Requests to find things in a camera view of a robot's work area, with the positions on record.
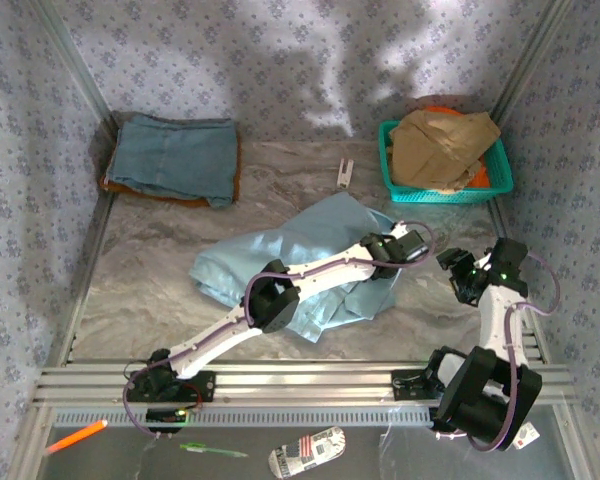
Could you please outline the light blue trousers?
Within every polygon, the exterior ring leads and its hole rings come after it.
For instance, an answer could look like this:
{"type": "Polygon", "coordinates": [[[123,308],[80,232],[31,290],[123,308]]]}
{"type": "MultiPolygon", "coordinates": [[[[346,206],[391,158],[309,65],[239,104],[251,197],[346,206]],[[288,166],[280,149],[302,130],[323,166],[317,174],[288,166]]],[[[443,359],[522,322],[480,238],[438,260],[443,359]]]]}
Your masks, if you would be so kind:
{"type": "MultiPolygon", "coordinates": [[[[387,233],[393,220],[347,193],[332,195],[278,228],[222,240],[199,253],[189,275],[199,290],[232,308],[248,281],[272,260],[299,265],[335,255],[369,233],[387,233]]],[[[350,283],[303,301],[288,326],[317,342],[323,331],[374,317],[395,305],[391,279],[350,283]]]]}

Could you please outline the crumpled tan trousers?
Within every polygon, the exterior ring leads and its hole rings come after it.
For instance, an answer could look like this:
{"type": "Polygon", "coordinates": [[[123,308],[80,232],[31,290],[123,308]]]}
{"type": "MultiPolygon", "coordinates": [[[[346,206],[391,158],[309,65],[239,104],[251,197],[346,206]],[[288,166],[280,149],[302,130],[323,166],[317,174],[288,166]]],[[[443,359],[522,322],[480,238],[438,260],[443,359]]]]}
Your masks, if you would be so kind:
{"type": "Polygon", "coordinates": [[[463,190],[480,169],[479,158],[500,135],[486,112],[455,116],[415,110],[389,133],[391,180],[443,194],[463,190]]]}

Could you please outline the folded blue denim trousers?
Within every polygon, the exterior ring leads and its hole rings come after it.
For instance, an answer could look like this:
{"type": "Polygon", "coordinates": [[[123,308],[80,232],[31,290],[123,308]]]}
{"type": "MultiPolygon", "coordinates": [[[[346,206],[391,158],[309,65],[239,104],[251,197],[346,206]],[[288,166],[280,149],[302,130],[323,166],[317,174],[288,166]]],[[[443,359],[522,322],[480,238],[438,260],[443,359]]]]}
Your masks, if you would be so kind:
{"type": "Polygon", "coordinates": [[[224,208],[233,195],[237,128],[231,119],[162,120],[135,115],[118,131],[104,174],[137,192],[204,198],[224,208]]]}

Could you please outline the teal plastic basket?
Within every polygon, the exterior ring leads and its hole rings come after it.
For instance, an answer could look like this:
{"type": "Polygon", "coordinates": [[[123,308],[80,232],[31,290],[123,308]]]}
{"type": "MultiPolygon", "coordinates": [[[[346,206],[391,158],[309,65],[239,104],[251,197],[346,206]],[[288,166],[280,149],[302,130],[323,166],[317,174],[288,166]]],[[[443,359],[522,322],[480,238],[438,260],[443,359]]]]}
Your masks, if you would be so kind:
{"type": "Polygon", "coordinates": [[[398,120],[388,120],[382,122],[378,128],[380,168],[391,201],[396,203],[424,204],[477,204],[509,193],[513,189],[513,176],[501,139],[498,139],[484,155],[490,181],[489,188],[467,187],[451,194],[443,194],[435,190],[423,190],[395,185],[390,175],[388,147],[392,145],[389,133],[398,124],[398,120]]]}

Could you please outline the small white card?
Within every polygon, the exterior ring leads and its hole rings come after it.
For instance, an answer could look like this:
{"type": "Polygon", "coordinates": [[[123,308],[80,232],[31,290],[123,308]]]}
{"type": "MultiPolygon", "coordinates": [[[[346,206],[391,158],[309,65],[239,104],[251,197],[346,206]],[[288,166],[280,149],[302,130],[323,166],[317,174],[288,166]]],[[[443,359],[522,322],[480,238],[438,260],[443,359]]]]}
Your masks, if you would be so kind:
{"type": "Polygon", "coordinates": [[[512,442],[512,446],[516,450],[521,450],[539,438],[540,433],[535,426],[531,422],[526,422],[518,430],[512,442]]]}

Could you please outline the green pen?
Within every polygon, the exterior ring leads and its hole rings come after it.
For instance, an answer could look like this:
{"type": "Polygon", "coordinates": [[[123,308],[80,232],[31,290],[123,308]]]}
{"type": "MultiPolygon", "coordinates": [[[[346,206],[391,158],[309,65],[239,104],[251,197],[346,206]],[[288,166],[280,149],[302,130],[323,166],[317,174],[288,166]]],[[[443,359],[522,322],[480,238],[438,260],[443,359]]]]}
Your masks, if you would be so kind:
{"type": "Polygon", "coordinates": [[[248,458],[249,455],[247,453],[244,452],[240,452],[240,451],[235,451],[235,450],[228,450],[228,449],[222,449],[222,448],[216,448],[216,447],[209,447],[205,444],[201,444],[201,443],[186,443],[186,444],[181,444],[180,448],[188,451],[188,452],[193,452],[193,453],[211,453],[211,454],[218,454],[218,455],[223,455],[223,456],[227,456],[230,458],[248,458]]]}

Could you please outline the black control board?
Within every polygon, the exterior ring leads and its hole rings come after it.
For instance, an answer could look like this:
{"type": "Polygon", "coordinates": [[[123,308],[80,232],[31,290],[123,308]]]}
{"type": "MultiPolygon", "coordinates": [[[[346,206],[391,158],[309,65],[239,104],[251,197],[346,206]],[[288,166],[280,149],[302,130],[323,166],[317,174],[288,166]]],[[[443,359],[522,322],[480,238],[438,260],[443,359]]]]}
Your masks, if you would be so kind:
{"type": "Polygon", "coordinates": [[[184,409],[149,409],[145,420],[152,433],[175,434],[186,425],[188,414],[184,409]]]}

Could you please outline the orange marker pen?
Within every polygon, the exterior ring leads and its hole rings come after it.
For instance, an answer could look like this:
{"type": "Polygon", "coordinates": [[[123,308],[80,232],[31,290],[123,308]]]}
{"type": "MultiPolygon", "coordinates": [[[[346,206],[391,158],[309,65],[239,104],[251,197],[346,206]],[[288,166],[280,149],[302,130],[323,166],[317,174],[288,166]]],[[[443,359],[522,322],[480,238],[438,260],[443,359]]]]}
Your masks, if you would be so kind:
{"type": "Polygon", "coordinates": [[[57,442],[49,445],[45,449],[46,455],[51,455],[57,453],[61,450],[64,450],[72,445],[75,445],[93,435],[96,435],[103,430],[105,430],[108,426],[108,421],[105,419],[98,420],[88,426],[81,428],[80,430],[58,440],[57,442]]]}

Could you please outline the aluminium side rail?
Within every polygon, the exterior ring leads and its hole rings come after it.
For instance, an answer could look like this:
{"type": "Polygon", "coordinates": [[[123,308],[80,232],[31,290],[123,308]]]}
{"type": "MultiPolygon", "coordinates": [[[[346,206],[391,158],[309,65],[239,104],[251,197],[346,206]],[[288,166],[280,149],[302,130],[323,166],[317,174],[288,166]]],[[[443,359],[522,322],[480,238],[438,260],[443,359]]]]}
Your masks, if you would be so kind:
{"type": "Polygon", "coordinates": [[[72,298],[71,310],[60,324],[60,332],[54,338],[50,357],[44,365],[29,398],[26,416],[16,436],[16,448],[9,467],[7,480],[35,480],[41,465],[45,443],[52,427],[52,407],[36,399],[45,370],[66,367],[72,355],[76,332],[81,324],[87,305],[89,289],[99,254],[104,243],[109,217],[116,199],[113,193],[101,193],[93,214],[92,225],[84,243],[86,264],[78,271],[78,288],[72,298]]]}
{"type": "MultiPolygon", "coordinates": [[[[505,237],[509,236],[507,219],[500,201],[498,199],[490,200],[488,210],[496,233],[505,237]]],[[[546,360],[549,366],[554,366],[539,317],[535,313],[524,315],[523,318],[531,326],[536,341],[539,342],[538,347],[541,358],[546,360]]],[[[557,405],[552,406],[552,409],[574,479],[595,480],[596,476],[600,474],[600,468],[598,468],[596,451],[586,435],[586,425],[579,405],[561,399],[558,400],[557,405]]]]}

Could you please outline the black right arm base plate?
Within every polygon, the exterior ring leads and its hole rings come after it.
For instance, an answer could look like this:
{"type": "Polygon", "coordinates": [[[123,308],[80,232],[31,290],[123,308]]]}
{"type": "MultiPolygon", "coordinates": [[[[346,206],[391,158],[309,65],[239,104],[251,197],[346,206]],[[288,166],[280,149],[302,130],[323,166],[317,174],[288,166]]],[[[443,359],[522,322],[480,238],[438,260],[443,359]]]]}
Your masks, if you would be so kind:
{"type": "Polygon", "coordinates": [[[486,372],[458,371],[458,384],[452,379],[445,385],[436,372],[425,370],[393,370],[391,385],[395,400],[439,399],[475,403],[488,382],[486,372]]]}

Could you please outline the aluminium mounting rail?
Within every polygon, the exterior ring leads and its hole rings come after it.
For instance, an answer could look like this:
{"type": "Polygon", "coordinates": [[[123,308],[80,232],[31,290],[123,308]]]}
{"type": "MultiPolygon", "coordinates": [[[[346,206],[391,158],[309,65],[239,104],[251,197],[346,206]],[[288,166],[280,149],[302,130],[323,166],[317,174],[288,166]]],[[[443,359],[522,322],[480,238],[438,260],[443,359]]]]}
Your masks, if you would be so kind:
{"type": "MultiPolygon", "coordinates": [[[[77,362],[48,367],[36,399],[49,407],[120,406],[127,376],[141,363],[77,362]]],[[[217,361],[213,407],[381,406],[393,403],[393,370],[422,362],[346,360],[217,361]]]]}

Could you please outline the aluminium frame post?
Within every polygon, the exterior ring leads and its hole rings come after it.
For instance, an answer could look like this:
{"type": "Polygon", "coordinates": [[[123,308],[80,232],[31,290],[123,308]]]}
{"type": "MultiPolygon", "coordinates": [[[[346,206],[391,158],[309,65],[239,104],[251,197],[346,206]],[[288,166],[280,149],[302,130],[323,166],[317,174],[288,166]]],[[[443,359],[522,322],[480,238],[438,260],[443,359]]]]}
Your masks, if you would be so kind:
{"type": "Polygon", "coordinates": [[[538,68],[541,60],[552,45],[574,0],[547,0],[538,21],[509,75],[504,89],[491,110],[492,120],[503,128],[511,116],[515,105],[538,68]]]}
{"type": "Polygon", "coordinates": [[[56,11],[52,0],[28,1],[44,30],[49,35],[51,42],[62,57],[65,66],[71,73],[89,108],[95,117],[102,122],[106,134],[111,139],[114,139],[118,129],[114,116],[77,49],[68,28],[56,11]]]}

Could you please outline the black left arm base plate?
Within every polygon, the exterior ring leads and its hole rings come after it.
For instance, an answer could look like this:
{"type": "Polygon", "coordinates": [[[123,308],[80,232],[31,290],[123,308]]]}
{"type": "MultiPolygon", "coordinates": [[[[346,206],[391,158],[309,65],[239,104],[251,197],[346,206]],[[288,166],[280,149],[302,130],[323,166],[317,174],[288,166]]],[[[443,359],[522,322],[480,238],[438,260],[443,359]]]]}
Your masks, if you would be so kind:
{"type": "Polygon", "coordinates": [[[183,380],[166,369],[156,369],[140,375],[125,394],[128,402],[135,403],[191,403],[212,402],[216,374],[201,371],[191,379],[183,380]]]}

